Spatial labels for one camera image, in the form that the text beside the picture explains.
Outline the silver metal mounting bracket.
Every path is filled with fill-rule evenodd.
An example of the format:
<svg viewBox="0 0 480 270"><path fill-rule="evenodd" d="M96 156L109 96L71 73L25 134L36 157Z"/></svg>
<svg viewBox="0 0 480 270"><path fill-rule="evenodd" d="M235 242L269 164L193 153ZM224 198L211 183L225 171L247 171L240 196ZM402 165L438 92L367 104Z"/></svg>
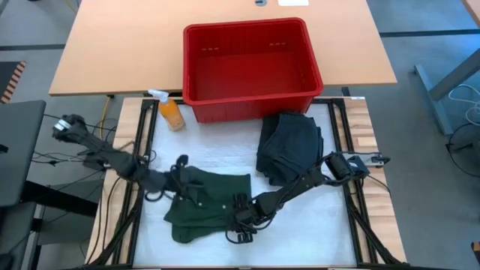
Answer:
<svg viewBox="0 0 480 270"><path fill-rule="evenodd" d="M390 161L389 157L384 156L380 152L353 152L342 151L341 154L347 159L351 160L354 156L358 157L367 167L382 167Z"/></svg>

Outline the black aluminium table frame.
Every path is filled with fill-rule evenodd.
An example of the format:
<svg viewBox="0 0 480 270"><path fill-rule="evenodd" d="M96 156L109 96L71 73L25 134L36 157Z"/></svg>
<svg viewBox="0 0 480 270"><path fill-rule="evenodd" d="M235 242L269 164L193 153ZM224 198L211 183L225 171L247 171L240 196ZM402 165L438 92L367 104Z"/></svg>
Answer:
<svg viewBox="0 0 480 270"><path fill-rule="evenodd" d="M369 152L377 150L368 105L364 97L318 97L316 104L327 104L333 109L334 130L341 149ZM114 145L129 143L140 136L139 147L145 150L147 133L153 128L152 114L156 108L150 97L127 97L124 99L119 116ZM86 253L85 261L91 263L103 251L103 245L108 244L121 216L122 208L131 209L137 196L137 186L117 182L118 176L112 170L106 172L103 182L104 189L97 208L94 227ZM400 260L407 260L404 246L398 229L392 199L386 189L387 178L383 168L371 168L370 176L362 188L350 185L355 198L353 202L368 215L371 229L388 251Z"/></svg>

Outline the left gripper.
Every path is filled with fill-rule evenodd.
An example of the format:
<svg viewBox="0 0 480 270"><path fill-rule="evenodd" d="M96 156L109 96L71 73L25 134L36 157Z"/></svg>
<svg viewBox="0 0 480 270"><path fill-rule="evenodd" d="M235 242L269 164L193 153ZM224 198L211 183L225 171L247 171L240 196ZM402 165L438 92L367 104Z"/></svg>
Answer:
<svg viewBox="0 0 480 270"><path fill-rule="evenodd" d="M165 189L175 192L181 198L190 200L194 205L200 204L200 192L205 190L206 172L188 165L188 156L180 155L175 165L165 172Z"/></svg>

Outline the wooden desk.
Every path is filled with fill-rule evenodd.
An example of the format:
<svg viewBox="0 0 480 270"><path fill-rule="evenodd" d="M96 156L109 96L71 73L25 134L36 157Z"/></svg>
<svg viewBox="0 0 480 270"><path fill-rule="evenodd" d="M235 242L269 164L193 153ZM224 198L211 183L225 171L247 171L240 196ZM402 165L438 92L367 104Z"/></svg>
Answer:
<svg viewBox="0 0 480 270"><path fill-rule="evenodd" d="M82 0L49 94L176 91L187 26L284 17L306 22L326 86L397 82L367 0Z"/></svg>
<svg viewBox="0 0 480 270"><path fill-rule="evenodd" d="M480 28L480 0L461 0L463 5L469 12L469 15L475 21L475 24Z"/></svg>

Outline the red plastic bin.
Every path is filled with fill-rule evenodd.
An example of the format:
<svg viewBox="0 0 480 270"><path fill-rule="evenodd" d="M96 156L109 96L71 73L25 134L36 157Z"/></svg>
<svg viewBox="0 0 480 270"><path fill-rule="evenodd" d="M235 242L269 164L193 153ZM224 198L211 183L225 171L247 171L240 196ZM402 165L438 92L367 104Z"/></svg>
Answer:
<svg viewBox="0 0 480 270"><path fill-rule="evenodd" d="M304 113L324 89L300 18L189 25L183 47L182 98L201 123Z"/></svg>

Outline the dark green polo shirt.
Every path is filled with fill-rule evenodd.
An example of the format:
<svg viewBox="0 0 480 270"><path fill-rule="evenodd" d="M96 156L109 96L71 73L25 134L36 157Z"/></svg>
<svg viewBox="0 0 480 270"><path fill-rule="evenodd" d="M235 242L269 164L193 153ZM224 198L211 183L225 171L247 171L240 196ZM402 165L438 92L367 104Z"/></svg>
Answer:
<svg viewBox="0 0 480 270"><path fill-rule="evenodd" d="M251 198L251 176L224 175L205 171L205 190L199 205L175 193L164 220L172 225L172 239L181 244L227 230L227 215L233 210L233 195Z"/></svg>

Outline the hazard-striped floor mat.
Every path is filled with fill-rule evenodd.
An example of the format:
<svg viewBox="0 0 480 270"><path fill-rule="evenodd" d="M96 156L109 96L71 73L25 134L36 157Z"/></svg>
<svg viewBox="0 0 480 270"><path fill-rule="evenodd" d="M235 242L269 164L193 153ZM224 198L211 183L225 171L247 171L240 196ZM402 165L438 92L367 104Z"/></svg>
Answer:
<svg viewBox="0 0 480 270"><path fill-rule="evenodd" d="M0 104L9 104L23 72L25 61L0 61Z"/></svg>

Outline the orange spray bottle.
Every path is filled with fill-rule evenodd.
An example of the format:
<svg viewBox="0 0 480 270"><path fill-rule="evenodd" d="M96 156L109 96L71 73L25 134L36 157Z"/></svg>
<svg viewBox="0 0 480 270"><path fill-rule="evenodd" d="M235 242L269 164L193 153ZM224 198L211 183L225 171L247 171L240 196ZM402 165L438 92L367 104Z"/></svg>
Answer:
<svg viewBox="0 0 480 270"><path fill-rule="evenodd" d="M178 104L170 98L170 94L157 89L149 89L148 93L158 99L158 111L165 119L169 128L172 131L180 131L185 126L185 120Z"/></svg>

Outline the grey table leg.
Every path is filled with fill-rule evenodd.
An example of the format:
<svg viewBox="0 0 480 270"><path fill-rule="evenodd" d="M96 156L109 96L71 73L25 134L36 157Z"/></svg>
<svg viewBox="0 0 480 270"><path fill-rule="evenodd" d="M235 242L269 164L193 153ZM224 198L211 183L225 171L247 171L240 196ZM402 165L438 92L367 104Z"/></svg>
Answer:
<svg viewBox="0 0 480 270"><path fill-rule="evenodd" d="M430 81L425 69L420 64L413 67L413 73L418 76L423 85L422 90L426 93L427 104L430 106L442 134L453 134L453 130L441 100L478 71L480 71L480 49L477 49L436 84Z"/></svg>

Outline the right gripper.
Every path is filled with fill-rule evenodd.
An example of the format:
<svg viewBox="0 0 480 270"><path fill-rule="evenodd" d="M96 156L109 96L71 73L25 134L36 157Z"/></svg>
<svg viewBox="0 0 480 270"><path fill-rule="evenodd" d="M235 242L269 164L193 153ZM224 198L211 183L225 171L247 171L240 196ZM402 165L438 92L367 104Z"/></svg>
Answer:
<svg viewBox="0 0 480 270"><path fill-rule="evenodd" d="M232 213L226 216L226 228L237 233L236 244L251 243L259 231L256 226L264 220L260 207L246 193L233 195Z"/></svg>

